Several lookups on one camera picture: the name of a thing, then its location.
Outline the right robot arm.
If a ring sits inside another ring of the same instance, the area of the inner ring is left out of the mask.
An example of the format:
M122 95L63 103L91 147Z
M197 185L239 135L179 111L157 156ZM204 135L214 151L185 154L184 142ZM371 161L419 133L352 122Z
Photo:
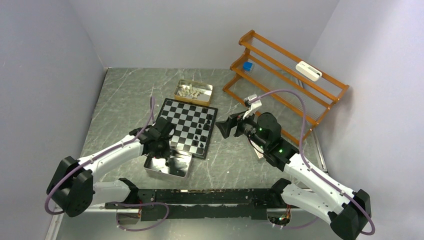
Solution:
M309 187L305 190L281 179L269 197L275 207L299 207L328 223L343 240L355 240L362 233L372 214L370 195L363 189L355 191L340 184L302 158L300 151L282 138L282 127L272 113L263 113L258 118L235 113L215 125L225 139L232 129L235 137L246 136L262 150L271 166Z

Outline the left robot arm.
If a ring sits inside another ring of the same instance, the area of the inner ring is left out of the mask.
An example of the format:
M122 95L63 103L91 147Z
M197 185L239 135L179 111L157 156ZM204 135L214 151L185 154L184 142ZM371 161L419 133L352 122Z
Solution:
M92 205L111 203L132 208L142 203L139 189L130 180L119 178L101 182L100 179L140 156L168 159L175 128L170 120L159 117L153 124L133 129L99 152L79 159L63 158L46 189L45 211L51 215L76 217Z

